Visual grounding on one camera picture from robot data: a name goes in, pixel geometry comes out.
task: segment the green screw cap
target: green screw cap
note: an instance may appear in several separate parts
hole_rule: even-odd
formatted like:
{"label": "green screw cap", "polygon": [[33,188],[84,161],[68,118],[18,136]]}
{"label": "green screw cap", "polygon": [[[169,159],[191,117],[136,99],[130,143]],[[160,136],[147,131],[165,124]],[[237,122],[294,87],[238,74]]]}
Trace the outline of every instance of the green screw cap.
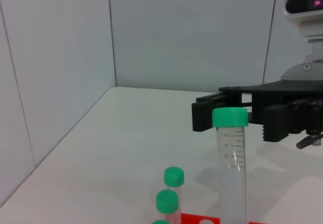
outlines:
{"label": "green screw cap", "polygon": [[156,196],[156,207],[160,213],[171,214],[178,210],[178,195],[173,190],[162,190]]}
{"label": "green screw cap", "polygon": [[248,111],[245,108],[217,108],[212,113],[213,127],[247,127]]}
{"label": "green screw cap", "polygon": [[170,223],[166,220],[156,220],[152,224],[170,224]]}
{"label": "green screw cap", "polygon": [[180,187],[184,184],[184,171],[180,167],[169,167],[164,172],[164,183],[169,187]]}

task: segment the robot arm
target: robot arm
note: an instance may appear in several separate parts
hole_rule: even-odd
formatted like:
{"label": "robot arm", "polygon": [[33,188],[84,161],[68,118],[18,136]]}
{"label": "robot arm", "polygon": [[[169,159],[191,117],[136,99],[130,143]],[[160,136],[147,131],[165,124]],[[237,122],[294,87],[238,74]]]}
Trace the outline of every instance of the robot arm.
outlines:
{"label": "robot arm", "polygon": [[[279,142],[306,130],[297,143],[302,149],[320,145],[323,138],[323,0],[286,0],[284,14],[303,36],[310,37],[313,55],[286,71],[280,81],[243,87],[223,87],[220,93],[197,98],[192,104],[193,130],[212,127],[211,115],[219,107],[251,106],[249,122],[263,125],[263,140]],[[242,103],[243,93],[252,102]]]}

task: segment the white tabletop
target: white tabletop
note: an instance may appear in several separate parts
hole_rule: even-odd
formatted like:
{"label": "white tabletop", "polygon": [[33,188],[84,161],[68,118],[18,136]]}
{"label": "white tabletop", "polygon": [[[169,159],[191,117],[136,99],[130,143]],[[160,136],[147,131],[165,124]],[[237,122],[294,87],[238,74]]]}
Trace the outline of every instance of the white tabletop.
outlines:
{"label": "white tabletop", "polygon": [[[186,175],[183,212],[219,216],[215,132],[192,131],[191,103],[204,95],[110,89],[0,209],[0,223],[149,224],[172,165]],[[251,221],[321,223],[323,147],[297,150],[302,137],[267,143],[262,126],[246,128]]]}

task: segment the white wall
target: white wall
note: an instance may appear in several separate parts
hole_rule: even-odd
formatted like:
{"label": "white wall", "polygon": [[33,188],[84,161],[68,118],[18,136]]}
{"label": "white wall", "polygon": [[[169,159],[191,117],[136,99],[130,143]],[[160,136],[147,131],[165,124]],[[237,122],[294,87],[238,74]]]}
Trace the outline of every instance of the white wall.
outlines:
{"label": "white wall", "polygon": [[307,38],[283,15],[285,0],[276,0],[264,83],[278,81],[290,67],[303,63],[308,51]]}
{"label": "white wall", "polygon": [[111,0],[118,86],[262,82],[274,0]]}
{"label": "white wall", "polygon": [[115,84],[109,0],[2,0],[2,4],[39,164]]}
{"label": "white wall", "polygon": [[0,10],[0,206],[34,168]]}

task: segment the camera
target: camera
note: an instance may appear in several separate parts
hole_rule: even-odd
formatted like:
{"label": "camera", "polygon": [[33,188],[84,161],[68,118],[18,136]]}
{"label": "camera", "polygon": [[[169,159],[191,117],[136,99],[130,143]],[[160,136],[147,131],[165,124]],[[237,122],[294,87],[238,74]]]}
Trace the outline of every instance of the camera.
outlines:
{"label": "camera", "polygon": [[323,36],[323,0],[285,0],[283,11],[301,35]]}

